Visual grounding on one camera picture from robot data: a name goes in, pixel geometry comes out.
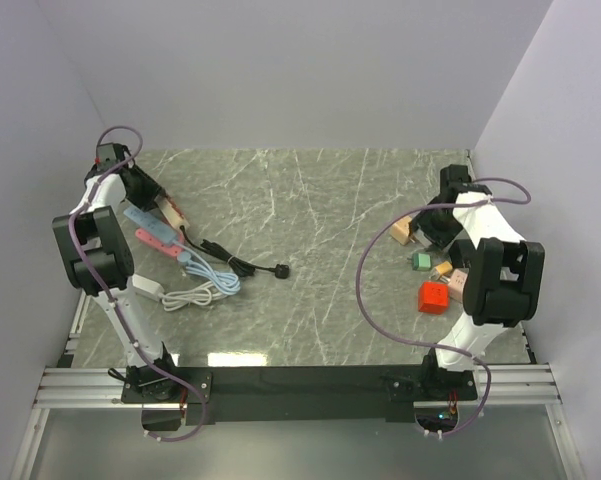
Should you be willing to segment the patterned pink cube socket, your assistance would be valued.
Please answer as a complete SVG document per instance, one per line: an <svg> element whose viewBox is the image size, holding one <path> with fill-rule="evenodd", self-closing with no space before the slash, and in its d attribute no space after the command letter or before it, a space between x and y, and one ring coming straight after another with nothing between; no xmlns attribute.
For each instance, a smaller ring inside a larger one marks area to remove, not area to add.
<svg viewBox="0 0 601 480"><path fill-rule="evenodd" d="M468 273L461 269L455 269L448 278L447 286L451 299L462 303L464 287L468 278Z"/></svg>

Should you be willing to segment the yellow plug adapter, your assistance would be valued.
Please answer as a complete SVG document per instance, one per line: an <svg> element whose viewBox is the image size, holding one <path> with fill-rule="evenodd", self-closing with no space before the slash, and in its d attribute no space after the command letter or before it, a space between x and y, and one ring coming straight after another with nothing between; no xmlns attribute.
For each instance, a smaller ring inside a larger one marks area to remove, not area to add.
<svg viewBox="0 0 601 480"><path fill-rule="evenodd" d="M447 282L451 278L453 271L454 271L453 265L449 261L445 261L443 263L436 265L432 269L431 278L434 281Z"/></svg>

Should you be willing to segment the pink triangular socket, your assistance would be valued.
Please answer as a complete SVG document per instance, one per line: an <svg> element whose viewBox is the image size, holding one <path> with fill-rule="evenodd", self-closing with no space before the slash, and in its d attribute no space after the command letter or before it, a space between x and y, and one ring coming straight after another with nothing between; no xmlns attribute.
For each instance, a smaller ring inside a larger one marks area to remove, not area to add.
<svg viewBox="0 0 601 480"><path fill-rule="evenodd" d="M167 245L142 228L135 230L135 237L142 244L149 246L172 259L176 259L183 252L182 247L174 244Z"/></svg>

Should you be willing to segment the light blue power strip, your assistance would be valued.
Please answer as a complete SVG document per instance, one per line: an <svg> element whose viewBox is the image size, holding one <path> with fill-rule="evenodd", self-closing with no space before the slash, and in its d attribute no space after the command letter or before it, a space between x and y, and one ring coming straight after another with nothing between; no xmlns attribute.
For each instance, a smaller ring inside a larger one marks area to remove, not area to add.
<svg viewBox="0 0 601 480"><path fill-rule="evenodd" d="M148 212L131 205L123 211L123 214L138 227L146 230L167 245L179 241L179 235L173 228Z"/></svg>

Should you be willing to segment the red cube socket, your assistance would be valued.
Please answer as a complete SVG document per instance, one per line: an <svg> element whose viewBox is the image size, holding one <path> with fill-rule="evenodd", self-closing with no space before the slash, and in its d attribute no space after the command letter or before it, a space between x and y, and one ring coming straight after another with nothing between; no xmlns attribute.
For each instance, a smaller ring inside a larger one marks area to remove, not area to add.
<svg viewBox="0 0 601 480"><path fill-rule="evenodd" d="M418 311L439 315L449 308L449 289L446 284L424 282L418 291Z"/></svg>

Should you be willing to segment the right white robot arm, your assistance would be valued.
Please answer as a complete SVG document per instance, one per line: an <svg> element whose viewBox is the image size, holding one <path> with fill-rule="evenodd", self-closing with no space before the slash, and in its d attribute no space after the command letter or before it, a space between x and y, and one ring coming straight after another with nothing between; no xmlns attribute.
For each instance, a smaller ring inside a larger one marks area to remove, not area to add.
<svg viewBox="0 0 601 480"><path fill-rule="evenodd" d="M418 377L429 398L444 397L454 386L452 372L472 369L493 340L536 313L545 249L516 232L497 202L466 166L452 164L440 171L438 195L411 223L418 241L467 270L463 313L433 351L436 364Z"/></svg>

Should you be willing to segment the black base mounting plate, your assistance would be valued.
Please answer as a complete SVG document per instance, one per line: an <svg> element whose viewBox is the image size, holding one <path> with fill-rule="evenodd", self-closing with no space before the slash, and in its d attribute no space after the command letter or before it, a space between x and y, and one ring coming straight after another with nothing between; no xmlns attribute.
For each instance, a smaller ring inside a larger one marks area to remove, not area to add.
<svg viewBox="0 0 601 480"><path fill-rule="evenodd" d="M175 382L152 374L123 387L124 405L187 402L186 423L207 407L207 425L217 422L384 419L412 422L418 402L446 404L478 398L469 371L444 383L418 365L178 367L176 375L196 387L185 394Z"/></svg>

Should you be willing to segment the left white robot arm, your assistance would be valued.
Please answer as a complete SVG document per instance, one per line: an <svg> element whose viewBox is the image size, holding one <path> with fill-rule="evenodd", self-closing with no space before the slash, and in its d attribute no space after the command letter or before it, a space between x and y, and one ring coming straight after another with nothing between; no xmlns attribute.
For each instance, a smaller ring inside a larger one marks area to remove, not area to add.
<svg viewBox="0 0 601 480"><path fill-rule="evenodd" d="M52 231L73 287L92 297L123 342L128 371L145 377L144 389L156 401L173 399L180 378L164 343L149 328L132 276L131 250L116 217L125 201L143 212L157 207L165 189L135 164L120 143L96 147L85 177L85 192L70 213L52 221Z"/></svg>

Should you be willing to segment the beige cube socket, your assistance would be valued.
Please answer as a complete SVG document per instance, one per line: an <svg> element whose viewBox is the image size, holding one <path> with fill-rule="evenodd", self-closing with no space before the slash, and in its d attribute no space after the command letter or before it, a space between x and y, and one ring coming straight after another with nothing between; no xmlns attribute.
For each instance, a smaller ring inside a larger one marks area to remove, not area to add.
<svg viewBox="0 0 601 480"><path fill-rule="evenodd" d="M389 228L390 237L402 246L406 246L409 243L418 243L412 231L411 223L412 218L410 216L404 216L397 220Z"/></svg>

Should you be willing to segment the aluminium front rail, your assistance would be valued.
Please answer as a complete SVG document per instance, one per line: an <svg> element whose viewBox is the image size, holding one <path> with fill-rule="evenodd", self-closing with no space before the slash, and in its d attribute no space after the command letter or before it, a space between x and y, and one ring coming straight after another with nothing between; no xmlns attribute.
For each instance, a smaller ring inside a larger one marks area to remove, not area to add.
<svg viewBox="0 0 601 480"><path fill-rule="evenodd" d="M489 406L556 405L562 402L549 365L491 367ZM141 409L122 402L123 386L105 368L47 368L33 401L35 409Z"/></svg>

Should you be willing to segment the beige wooden power strip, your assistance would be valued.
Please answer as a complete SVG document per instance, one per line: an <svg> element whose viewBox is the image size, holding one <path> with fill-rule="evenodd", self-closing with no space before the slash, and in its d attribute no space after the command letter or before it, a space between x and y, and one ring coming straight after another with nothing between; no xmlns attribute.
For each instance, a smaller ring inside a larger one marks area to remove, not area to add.
<svg viewBox="0 0 601 480"><path fill-rule="evenodd" d="M160 197L156 201L156 204L165 220L172 228L175 230L187 230L190 227L190 223L186 219L184 213L170 197Z"/></svg>

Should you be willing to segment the left aluminium side rail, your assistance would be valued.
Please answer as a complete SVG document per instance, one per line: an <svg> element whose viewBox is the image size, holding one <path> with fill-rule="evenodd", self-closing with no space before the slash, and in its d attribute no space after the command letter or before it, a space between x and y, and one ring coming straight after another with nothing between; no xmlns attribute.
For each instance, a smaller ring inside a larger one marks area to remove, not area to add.
<svg viewBox="0 0 601 480"><path fill-rule="evenodd" d="M78 304L76 306L75 314L71 323L67 342L64 347L63 353L66 355L74 355L78 347L81 332L84 325L85 315L88 309L89 300L85 293L82 293L79 297Z"/></svg>

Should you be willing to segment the green plug adapter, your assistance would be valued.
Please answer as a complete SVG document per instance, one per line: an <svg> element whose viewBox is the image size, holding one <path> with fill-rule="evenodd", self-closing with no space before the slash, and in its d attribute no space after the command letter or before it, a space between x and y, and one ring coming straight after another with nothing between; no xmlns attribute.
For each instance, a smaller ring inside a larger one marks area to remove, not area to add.
<svg viewBox="0 0 601 480"><path fill-rule="evenodd" d="M417 252L411 255L411 268L414 271L430 271L432 268L432 259L429 254Z"/></svg>

